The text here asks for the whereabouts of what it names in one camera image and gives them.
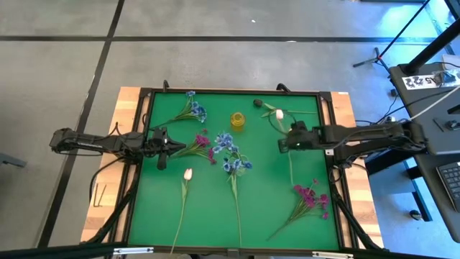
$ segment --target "concrete floor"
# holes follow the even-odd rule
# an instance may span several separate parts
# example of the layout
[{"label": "concrete floor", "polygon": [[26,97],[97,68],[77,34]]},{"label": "concrete floor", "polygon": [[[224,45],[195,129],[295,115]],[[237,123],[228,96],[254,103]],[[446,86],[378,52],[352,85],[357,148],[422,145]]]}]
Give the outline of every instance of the concrete floor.
[{"label": "concrete floor", "polygon": [[[0,36],[106,36],[117,2],[0,0]],[[431,16],[422,12],[404,37],[435,37],[431,17],[443,27],[452,22],[442,0],[432,0],[430,7]],[[340,0],[128,0],[115,33],[392,37],[418,8]],[[102,42],[0,41],[0,152],[28,161],[24,169],[0,167],[0,250],[35,245],[63,161],[51,153],[49,140],[54,130],[75,126],[102,46]],[[376,120],[392,103],[387,72],[378,65],[351,67],[371,58],[376,46],[383,49],[386,44],[113,42],[86,132],[108,132],[120,86],[159,87],[164,79],[172,87],[274,88],[283,82],[292,90],[348,91],[355,117]],[[408,62],[425,46],[398,43],[385,61]],[[460,43],[454,42],[452,48],[460,53]],[[401,105],[397,100],[394,107]],[[89,180],[98,164],[97,158],[77,158],[51,245],[78,243]],[[431,199],[426,188],[423,195]],[[434,203],[428,202],[433,222],[414,222],[406,214],[415,208],[411,198],[410,194],[375,197],[385,246],[401,253],[455,258],[460,244],[450,238]]]}]

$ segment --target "tripod stand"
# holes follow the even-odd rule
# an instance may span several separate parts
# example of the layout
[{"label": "tripod stand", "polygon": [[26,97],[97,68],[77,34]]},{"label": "tripod stand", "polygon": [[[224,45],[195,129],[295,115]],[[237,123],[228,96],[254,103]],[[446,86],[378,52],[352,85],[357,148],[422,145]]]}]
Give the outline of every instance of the tripod stand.
[{"label": "tripod stand", "polygon": [[387,64],[383,61],[383,55],[390,49],[390,47],[396,42],[396,40],[401,36],[401,34],[409,27],[409,25],[413,22],[413,20],[422,12],[422,10],[425,8],[425,6],[428,4],[430,0],[426,0],[422,6],[419,8],[419,10],[414,14],[412,18],[410,18],[409,22],[403,27],[403,29],[396,35],[396,37],[389,43],[389,45],[382,51],[382,53],[379,52],[379,48],[375,47],[375,58],[371,58],[366,61],[362,61],[360,63],[353,64],[354,68],[357,68],[359,66],[368,64],[368,63],[376,63],[382,65],[385,70],[390,73]]}]

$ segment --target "white cable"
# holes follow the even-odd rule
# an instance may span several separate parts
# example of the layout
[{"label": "white cable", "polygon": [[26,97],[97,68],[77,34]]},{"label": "white cable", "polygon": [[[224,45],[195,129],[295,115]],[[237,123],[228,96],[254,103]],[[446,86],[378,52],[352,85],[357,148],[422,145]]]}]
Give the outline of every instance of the white cable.
[{"label": "white cable", "polygon": [[426,113],[429,109],[433,108],[433,106],[439,104],[442,100],[444,100],[445,98],[447,98],[448,96],[450,96],[451,94],[453,94],[455,91],[459,90],[460,86],[457,86],[454,90],[448,92],[445,96],[442,96],[438,101],[435,101],[433,104],[431,104],[430,106],[426,107],[423,111],[417,113],[416,115],[412,116],[409,120],[413,120],[417,117],[419,117],[420,115]]}]

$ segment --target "wooden board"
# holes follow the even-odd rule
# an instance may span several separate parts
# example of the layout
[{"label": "wooden board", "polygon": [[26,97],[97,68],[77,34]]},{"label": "wooden board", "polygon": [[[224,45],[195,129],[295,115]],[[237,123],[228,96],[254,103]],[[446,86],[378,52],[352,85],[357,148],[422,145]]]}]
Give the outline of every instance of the wooden board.
[{"label": "wooden board", "polygon": [[[130,132],[132,130],[139,92],[140,87],[121,87],[109,130],[114,128],[116,122],[119,123],[120,132]],[[349,95],[347,93],[332,92],[332,100],[336,123],[346,127],[355,126]],[[328,110],[325,103],[326,102],[324,101],[323,111],[325,115],[325,122],[328,124]],[[144,114],[146,110],[147,101],[143,103],[142,114]],[[141,122],[138,127],[139,131],[143,130]],[[113,159],[115,159],[113,155],[104,155],[101,159],[101,166],[106,165]],[[364,165],[364,161],[362,160],[357,160],[356,163]],[[114,210],[122,170],[123,163],[115,163],[98,175],[95,188],[93,190],[91,204],[88,209],[86,223],[83,228],[81,241],[92,238]],[[133,172],[134,167],[131,167],[129,179],[132,179]],[[374,240],[374,242],[379,246],[383,247],[382,236],[380,234],[374,202],[372,200],[367,172],[363,168],[353,166],[352,168],[346,170],[346,177],[354,216],[372,240]],[[125,219],[126,214],[123,213],[120,216],[119,226],[117,227],[116,240],[121,240],[121,233],[124,229]],[[341,215],[341,222],[342,230],[344,232],[345,246],[351,247],[349,228],[343,214]]]}]

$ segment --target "green table surface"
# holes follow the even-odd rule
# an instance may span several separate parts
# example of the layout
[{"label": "green table surface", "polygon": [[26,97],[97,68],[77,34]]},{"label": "green table surface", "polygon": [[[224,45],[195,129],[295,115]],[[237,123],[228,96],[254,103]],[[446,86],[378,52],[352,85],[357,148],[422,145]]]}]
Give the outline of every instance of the green table surface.
[{"label": "green table surface", "polygon": [[[287,110],[315,112],[294,114],[308,128],[318,126],[320,118],[314,96],[275,96],[255,94],[196,94],[194,100],[203,105],[208,119],[183,120],[167,124],[169,136],[191,143],[203,128],[213,145],[218,133],[230,132],[240,153],[246,155],[254,168],[238,178],[241,215],[241,248],[322,249],[339,248],[337,226],[332,205],[329,219],[321,219],[321,211],[292,223],[276,237],[267,238],[291,215],[298,201],[290,181],[288,154],[280,154],[277,140],[282,135],[274,130],[267,110],[256,108],[252,101],[264,102]],[[155,94],[150,126],[159,125],[178,114],[185,104],[185,94]],[[241,112],[246,117],[243,132],[232,132],[230,116]],[[292,119],[285,115],[288,129]],[[157,158],[144,159],[137,192],[130,245],[171,246],[178,228],[182,204],[181,181],[186,168],[193,169],[189,183],[185,213],[176,247],[240,247],[236,207],[228,174],[222,168],[224,153],[216,154],[217,164],[205,158],[188,156],[169,160],[167,168],[156,168]],[[324,151],[292,151],[294,184],[310,186],[316,178],[316,193],[330,196]]]}]

